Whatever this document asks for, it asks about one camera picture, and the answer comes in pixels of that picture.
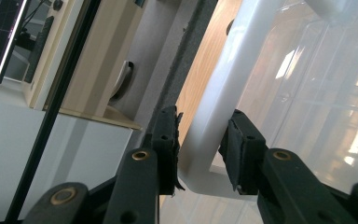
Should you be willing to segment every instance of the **white wall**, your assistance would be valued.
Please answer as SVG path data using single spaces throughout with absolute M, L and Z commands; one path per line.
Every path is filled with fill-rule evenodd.
M 2 93 L 14 89 L 0 86 L 0 221 L 5 219 L 45 115 L 23 106 L 21 98 Z M 129 128 L 59 115 L 21 217 L 46 190 L 62 182 L 81 182 L 92 189 L 112 177 L 131 133 Z

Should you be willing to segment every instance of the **wooden board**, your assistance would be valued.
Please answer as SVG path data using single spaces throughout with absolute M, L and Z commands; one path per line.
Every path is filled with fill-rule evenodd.
M 185 85 L 176 102 L 178 112 L 184 112 L 179 126 L 179 142 L 182 144 L 199 107 L 202 94 L 211 77 L 220 53 L 225 45 L 226 30 L 237 15 L 241 0 L 220 0 L 191 65 Z

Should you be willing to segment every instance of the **metal rod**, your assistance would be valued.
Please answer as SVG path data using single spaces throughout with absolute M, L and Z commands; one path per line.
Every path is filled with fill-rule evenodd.
M 100 0 L 87 0 L 80 9 L 74 31 L 57 72 L 59 81 L 53 90 L 52 101 L 34 141 L 31 155 L 7 212 L 5 223 L 15 223 L 19 217 L 100 2 Z

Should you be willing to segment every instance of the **transparent plastic container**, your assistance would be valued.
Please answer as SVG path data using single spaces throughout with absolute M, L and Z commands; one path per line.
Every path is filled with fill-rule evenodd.
M 269 147 L 297 153 L 325 184 L 358 182 L 358 1 L 341 23 L 282 7 L 238 108 Z

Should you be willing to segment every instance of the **brass screw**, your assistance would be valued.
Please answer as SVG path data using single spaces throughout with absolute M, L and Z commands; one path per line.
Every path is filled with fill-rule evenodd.
M 61 189 L 51 196 L 50 202 L 53 205 L 60 205 L 72 201 L 76 196 L 76 189 L 70 187 L 67 189 Z
M 132 158 L 136 161 L 144 161 L 149 157 L 149 153 L 146 151 L 137 151 L 132 154 Z
M 280 161 L 290 161 L 292 157 L 285 151 L 276 151 L 273 156 Z

